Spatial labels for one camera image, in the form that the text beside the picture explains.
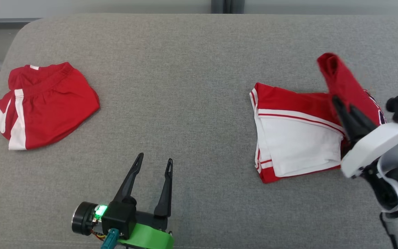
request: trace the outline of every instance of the red shorts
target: red shorts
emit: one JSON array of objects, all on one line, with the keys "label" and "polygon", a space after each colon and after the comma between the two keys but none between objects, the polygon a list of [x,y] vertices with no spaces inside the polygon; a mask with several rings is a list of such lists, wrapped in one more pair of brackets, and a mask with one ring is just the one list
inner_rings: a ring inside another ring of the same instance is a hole
[{"label": "red shorts", "polygon": [[0,132],[9,150],[58,142],[99,109],[96,92],[67,62],[13,69],[8,86],[0,99]]}]

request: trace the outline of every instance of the green light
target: green light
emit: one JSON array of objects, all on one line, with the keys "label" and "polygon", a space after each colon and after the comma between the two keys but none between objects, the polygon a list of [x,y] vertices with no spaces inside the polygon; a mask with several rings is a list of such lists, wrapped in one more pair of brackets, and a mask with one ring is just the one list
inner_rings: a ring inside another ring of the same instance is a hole
[{"label": "green light", "polygon": [[107,210],[106,205],[100,205],[99,208],[95,212],[95,216],[97,216],[98,218],[102,217],[106,210]]}]

